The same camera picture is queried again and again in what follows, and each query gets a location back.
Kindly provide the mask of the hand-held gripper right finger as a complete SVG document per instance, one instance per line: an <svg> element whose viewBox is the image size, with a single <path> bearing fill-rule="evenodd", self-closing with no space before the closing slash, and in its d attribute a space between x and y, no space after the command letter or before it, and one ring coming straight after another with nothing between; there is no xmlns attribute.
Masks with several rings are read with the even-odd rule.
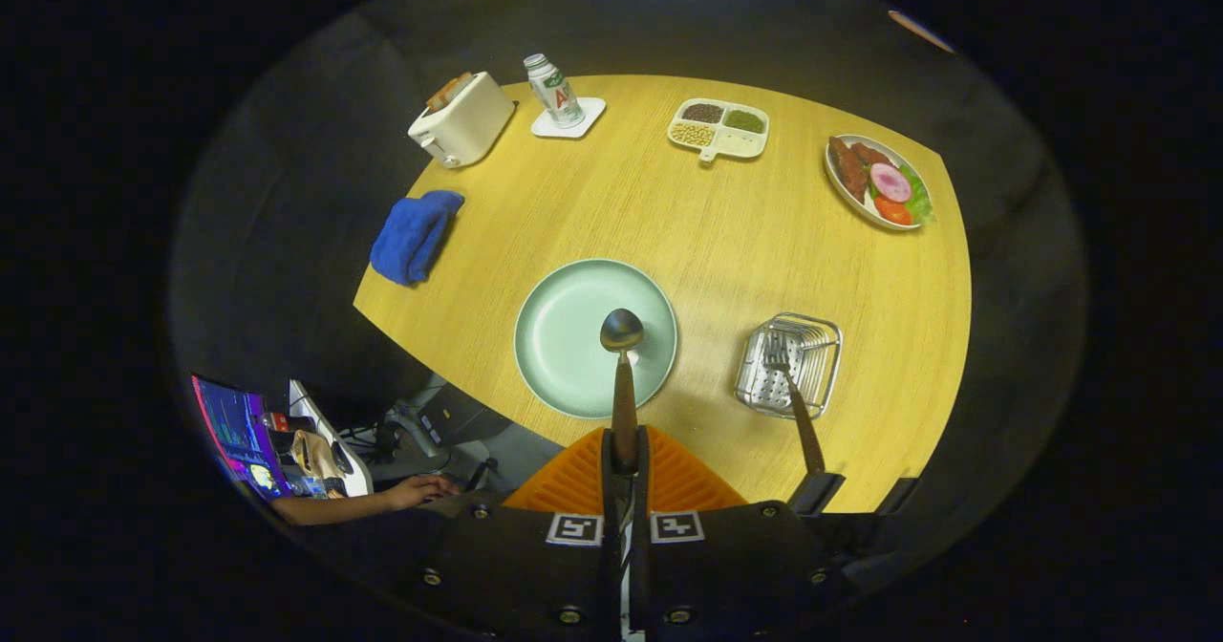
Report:
<svg viewBox="0 0 1223 642"><path fill-rule="evenodd" d="M781 500L660 510L660 434L638 432L634 632L647 641L804 641L856 587L819 521Z"/></svg>

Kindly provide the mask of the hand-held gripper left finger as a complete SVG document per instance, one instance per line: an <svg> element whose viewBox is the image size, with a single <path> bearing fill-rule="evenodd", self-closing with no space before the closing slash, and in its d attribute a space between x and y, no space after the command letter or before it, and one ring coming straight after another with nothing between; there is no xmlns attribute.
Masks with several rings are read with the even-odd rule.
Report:
<svg viewBox="0 0 1223 642"><path fill-rule="evenodd" d="M419 607L467 641L616 641L621 489L598 429L516 492L464 495L419 560Z"/></svg>

